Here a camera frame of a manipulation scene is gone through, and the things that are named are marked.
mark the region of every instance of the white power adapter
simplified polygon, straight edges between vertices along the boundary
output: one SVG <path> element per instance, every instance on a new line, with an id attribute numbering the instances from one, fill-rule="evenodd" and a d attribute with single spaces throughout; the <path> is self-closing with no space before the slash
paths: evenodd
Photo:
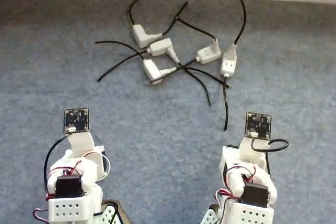
<path id="1" fill-rule="evenodd" d="M 220 58 L 221 51 L 216 39 L 210 46 L 197 52 L 196 60 L 201 64 L 207 64 Z"/>
<path id="2" fill-rule="evenodd" d="M 220 73 L 224 77 L 231 77 L 235 72 L 237 64 L 236 48 L 237 45 L 232 44 L 230 48 L 223 55 Z"/>
<path id="3" fill-rule="evenodd" d="M 144 48 L 162 37 L 162 34 L 147 34 L 142 25 L 133 25 L 133 34 L 140 48 Z"/>
<path id="4" fill-rule="evenodd" d="M 180 63 L 180 60 L 174 51 L 173 43 L 169 38 L 150 44 L 147 52 L 152 56 L 168 54 L 176 63 Z"/>
<path id="5" fill-rule="evenodd" d="M 145 73 L 147 74 L 148 78 L 153 81 L 156 80 L 158 78 L 163 77 L 164 75 L 173 72 L 176 70 L 176 68 L 170 68 L 170 69 L 162 69 L 160 70 L 156 64 L 154 63 L 153 60 L 150 59 L 145 59 L 143 60 L 143 69 L 145 70 Z M 152 84 L 157 84 L 159 82 L 161 82 L 161 80 L 152 82 Z"/>

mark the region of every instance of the gray carpet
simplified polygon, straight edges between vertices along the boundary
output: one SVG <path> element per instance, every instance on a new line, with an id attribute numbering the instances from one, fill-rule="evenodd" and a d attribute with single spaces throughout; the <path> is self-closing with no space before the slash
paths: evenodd
<path id="1" fill-rule="evenodd" d="M 278 189 L 275 224 L 336 219 L 336 6 L 246 0 L 247 25 L 227 91 L 200 76 L 211 94 L 180 72 L 149 85 L 140 58 L 97 78 L 135 46 L 126 10 L 132 0 L 0 0 L 1 223 L 36 223 L 46 207 L 44 158 L 62 137 L 63 109 L 88 106 L 90 128 L 113 162 L 101 183 L 136 224 L 197 224 L 221 184 L 221 147 L 239 144 L 245 113 L 273 115 L 272 137 L 290 148 L 270 155 Z M 162 32 L 185 0 L 142 0 L 134 19 Z M 242 23 L 238 0 L 188 0 L 182 17 L 214 34 L 222 51 Z M 183 62 L 211 41 L 177 24 L 169 33 Z M 173 66 L 157 57 L 161 68 Z M 219 76 L 220 62 L 199 66 Z M 51 162 L 69 144 L 56 148 Z"/>

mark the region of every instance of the black wire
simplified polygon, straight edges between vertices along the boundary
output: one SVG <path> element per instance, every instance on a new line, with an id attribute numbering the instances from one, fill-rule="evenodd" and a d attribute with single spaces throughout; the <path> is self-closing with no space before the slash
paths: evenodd
<path id="1" fill-rule="evenodd" d="M 210 74 L 210 73 L 208 73 L 208 72 L 205 72 L 205 71 L 203 71 L 203 70 L 201 70 L 201 69 L 197 69 L 197 68 L 191 68 L 191 67 L 185 67 L 185 69 L 203 73 L 203 74 L 205 74 L 206 76 L 209 76 L 210 78 L 212 78 L 212 79 L 214 79 L 215 81 L 217 81 L 219 84 L 226 85 L 226 87 L 229 88 L 229 85 L 225 84 L 224 81 L 219 80 L 217 77 L 213 76 L 212 74 Z"/>
<path id="2" fill-rule="evenodd" d="M 128 45 L 124 42 L 120 42 L 120 41 L 116 41 L 116 40 L 96 41 L 96 44 L 101 44 L 101 43 L 113 43 L 113 44 L 123 45 L 123 46 L 128 47 L 129 49 L 133 50 L 137 55 L 139 55 L 141 57 L 141 59 L 144 59 L 141 52 L 138 52 L 134 47 L 131 47 L 130 45 Z"/>
<path id="3" fill-rule="evenodd" d="M 172 22 L 170 23 L 168 29 L 167 29 L 162 35 L 166 35 L 166 34 L 173 28 L 174 24 L 175 24 L 176 21 L 177 21 L 178 16 L 179 16 L 179 15 L 181 14 L 181 12 L 184 10 L 184 8 L 187 6 L 187 4 L 188 4 L 188 1 L 186 1 L 186 2 L 182 5 L 182 7 L 180 8 L 180 10 L 178 10 L 178 12 L 176 13 L 176 15 L 174 16 L 174 18 L 173 18 Z"/>
<path id="4" fill-rule="evenodd" d="M 223 98 L 224 98 L 224 105 L 225 105 L 225 123 L 224 123 L 224 131 L 227 130 L 227 124 L 229 121 L 229 106 L 226 101 L 226 80 L 227 77 L 224 77 L 224 85 L 223 85 Z"/>
<path id="5" fill-rule="evenodd" d="M 184 64 L 183 66 L 184 66 L 184 67 L 187 67 L 187 66 L 189 66 L 189 65 L 191 65 L 192 63 L 195 63 L 195 62 L 197 62 L 197 60 L 196 60 L 196 59 L 193 59 L 193 60 L 189 61 L 188 63 Z M 183 67 L 179 67 L 179 68 L 177 68 L 176 70 L 174 70 L 174 71 L 172 71 L 172 72 L 170 72 L 170 73 L 168 73 L 168 74 L 166 74 L 166 75 L 164 75 L 164 76 L 162 76 L 162 77 L 160 77 L 160 78 L 157 78 L 157 79 L 155 79 L 155 80 L 152 80 L 151 83 L 156 82 L 156 81 L 160 81 L 160 80 L 162 80 L 162 79 L 165 79 L 166 77 L 171 76 L 172 74 L 174 74 L 174 73 L 180 71 L 181 69 L 184 69 L 184 68 L 183 68 Z"/>
<path id="6" fill-rule="evenodd" d="M 196 31 L 199 31 L 200 33 L 205 34 L 205 35 L 207 35 L 207 36 L 210 36 L 211 38 L 213 38 L 214 40 L 216 40 L 216 37 L 213 36 L 212 34 L 208 33 L 207 31 L 204 31 L 204 30 L 202 30 L 202 29 L 200 29 L 200 28 L 197 28 L 197 27 L 195 27 L 195 26 L 193 26 L 193 25 L 187 23 L 186 21 L 180 19 L 179 17 L 177 17 L 176 20 L 179 21 L 179 22 L 181 22 L 183 25 L 185 25 L 185 26 L 187 26 L 187 27 L 189 27 L 189 28 L 191 28 L 191 29 L 194 29 L 194 30 L 196 30 Z"/>
<path id="7" fill-rule="evenodd" d="M 244 22 L 243 22 L 243 26 L 241 27 L 240 32 L 239 32 L 237 38 L 235 39 L 234 45 L 236 45 L 238 43 L 239 38 L 241 37 L 241 35 L 242 35 L 243 31 L 244 31 L 244 28 L 245 28 L 245 24 L 246 24 L 246 10 L 245 10 L 244 1 L 240 0 L 240 2 L 241 2 L 241 6 L 243 7 L 243 12 L 244 12 Z"/>
<path id="8" fill-rule="evenodd" d="M 224 201 L 224 206 L 223 206 L 223 213 L 222 213 L 222 217 L 221 217 L 221 219 L 220 219 L 220 221 L 219 221 L 219 224 L 221 224 L 221 223 L 222 223 L 222 221 L 223 221 L 223 218 L 224 218 L 224 210 L 225 210 L 225 205 L 226 205 L 226 202 L 227 202 L 229 199 L 231 199 L 231 198 L 230 198 L 230 197 L 227 197 L 227 198 L 226 198 L 226 200 Z"/>
<path id="9" fill-rule="evenodd" d="M 196 81 L 198 81 L 198 82 L 202 85 L 202 87 L 203 87 L 203 89 L 204 89 L 204 91 L 205 91 L 205 94 L 206 94 L 206 98 L 207 98 L 207 100 L 208 100 L 208 104 L 209 104 L 209 106 L 211 106 L 211 101 L 210 101 L 210 97 L 209 97 L 208 88 L 207 88 L 206 85 L 203 83 L 203 81 L 201 81 L 201 80 L 200 80 L 197 76 L 195 76 L 194 74 L 190 73 L 190 71 L 189 71 L 188 69 L 186 69 L 180 62 L 178 63 L 178 65 L 179 65 L 181 68 L 183 68 L 184 71 L 185 71 L 186 73 L 188 73 L 192 78 L 194 78 Z"/>
<path id="10" fill-rule="evenodd" d="M 289 142 L 285 139 L 281 139 L 281 138 L 277 138 L 277 139 L 272 139 L 268 142 L 268 145 L 271 145 L 272 143 L 284 143 L 283 146 L 281 147 L 276 147 L 276 148 L 272 148 L 272 149 L 255 149 L 253 147 L 255 138 L 252 139 L 251 141 L 251 148 L 252 150 L 254 150 L 255 152 L 263 152 L 263 153 L 268 153 L 268 152 L 279 152 L 282 151 L 284 149 L 286 149 L 289 146 Z"/>
<path id="11" fill-rule="evenodd" d="M 115 64 L 113 67 L 111 67 L 109 70 L 107 70 L 105 73 L 102 74 L 101 77 L 99 77 L 99 79 L 97 80 L 97 82 L 100 82 L 105 76 L 107 76 L 110 72 L 112 72 L 114 69 L 116 69 L 118 66 L 120 66 L 121 64 L 125 63 L 126 61 L 138 56 L 140 54 L 133 54 L 131 56 L 128 56 L 127 58 L 123 59 L 122 61 L 120 61 L 119 63 Z"/>
<path id="12" fill-rule="evenodd" d="M 268 152 L 265 153 L 265 158 L 266 158 L 267 173 L 269 174 L 269 176 L 271 176 L 271 168 L 269 167 Z"/>
<path id="13" fill-rule="evenodd" d="M 139 0 L 135 0 L 135 1 L 131 4 L 130 9 L 129 9 L 129 12 L 128 12 L 128 14 L 129 14 L 129 16 L 130 16 L 130 19 L 131 19 L 131 22 L 132 22 L 132 25 L 134 25 L 134 20 L 133 20 L 133 16 L 132 16 L 132 9 L 133 9 L 133 6 L 134 6 L 138 1 L 139 1 Z"/>
<path id="14" fill-rule="evenodd" d="M 53 149 L 60 143 L 62 142 L 64 139 L 66 139 L 68 136 L 70 136 L 72 134 L 69 133 L 68 135 L 62 137 L 61 139 L 57 140 L 55 142 L 55 144 L 53 144 L 53 146 L 50 148 L 50 150 L 48 151 L 48 154 L 46 156 L 46 160 L 44 161 L 44 167 L 43 167 L 43 176 L 44 176 L 44 189 L 46 191 L 46 193 L 48 193 L 48 183 L 47 183 L 47 166 L 48 166 L 48 160 L 49 160 L 49 156 L 51 155 Z"/>
<path id="15" fill-rule="evenodd" d="M 268 145 L 271 145 L 272 143 L 278 143 L 278 142 L 284 143 L 284 145 L 281 146 L 281 147 L 272 148 L 272 149 L 255 149 L 253 147 L 254 141 L 255 141 L 255 138 L 252 138 L 251 148 L 255 152 L 263 152 L 263 153 L 265 153 L 267 172 L 271 176 L 271 170 L 270 170 L 269 160 L 268 160 L 268 153 L 270 153 L 270 152 L 279 152 L 279 151 L 282 151 L 282 150 L 286 149 L 289 146 L 289 142 L 287 140 L 281 139 L 281 138 L 272 139 L 272 140 L 270 140 L 268 142 Z"/>

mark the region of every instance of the white wire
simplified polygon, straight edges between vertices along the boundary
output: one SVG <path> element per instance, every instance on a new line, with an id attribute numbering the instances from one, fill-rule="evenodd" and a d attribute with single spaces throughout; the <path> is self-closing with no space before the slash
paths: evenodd
<path id="1" fill-rule="evenodd" d="M 227 193 L 226 196 L 228 196 L 228 197 L 231 197 L 230 195 L 231 195 L 232 193 L 231 193 L 230 191 L 224 189 L 224 188 L 221 188 L 221 189 L 219 189 L 219 190 L 216 191 L 216 193 L 215 193 L 215 199 L 216 199 L 216 201 L 218 202 L 219 209 L 222 210 L 221 201 L 218 199 L 218 193 L 219 193 L 220 191 L 224 191 L 224 192 L 226 192 L 226 193 Z"/>
<path id="2" fill-rule="evenodd" d="M 102 154 L 101 152 L 96 152 L 96 151 L 89 151 L 89 152 L 86 152 L 82 157 L 86 157 L 87 155 L 91 154 L 91 153 L 98 153 L 100 156 L 102 156 L 103 158 L 105 158 L 105 160 L 107 161 L 107 163 L 109 164 L 109 168 L 107 170 L 107 172 L 104 174 L 103 177 L 101 177 L 100 179 L 97 179 L 96 182 L 99 182 L 99 181 L 102 181 L 103 179 L 105 179 L 110 171 L 111 171 L 111 162 L 109 161 L 109 159 L 104 155 Z"/>
<path id="3" fill-rule="evenodd" d="M 222 206 L 221 206 L 221 202 L 219 201 L 219 199 L 218 199 L 218 193 L 219 193 L 219 191 L 220 190 L 217 190 L 216 191 L 216 193 L 215 193 L 215 199 L 216 199 L 216 201 L 217 201 L 217 203 L 218 203 L 218 205 L 219 205 L 219 209 L 220 209 L 220 211 L 222 210 Z"/>

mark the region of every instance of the black circuit board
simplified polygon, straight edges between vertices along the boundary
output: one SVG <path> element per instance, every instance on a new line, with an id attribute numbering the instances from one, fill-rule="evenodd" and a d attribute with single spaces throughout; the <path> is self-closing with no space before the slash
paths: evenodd
<path id="1" fill-rule="evenodd" d="M 76 132 L 89 131 L 89 109 L 64 110 L 64 133 L 69 133 L 70 127 L 76 127 Z"/>
<path id="2" fill-rule="evenodd" d="M 251 133 L 258 133 L 256 138 L 270 140 L 272 116 L 260 113 L 246 113 L 245 136 L 252 137 Z"/>

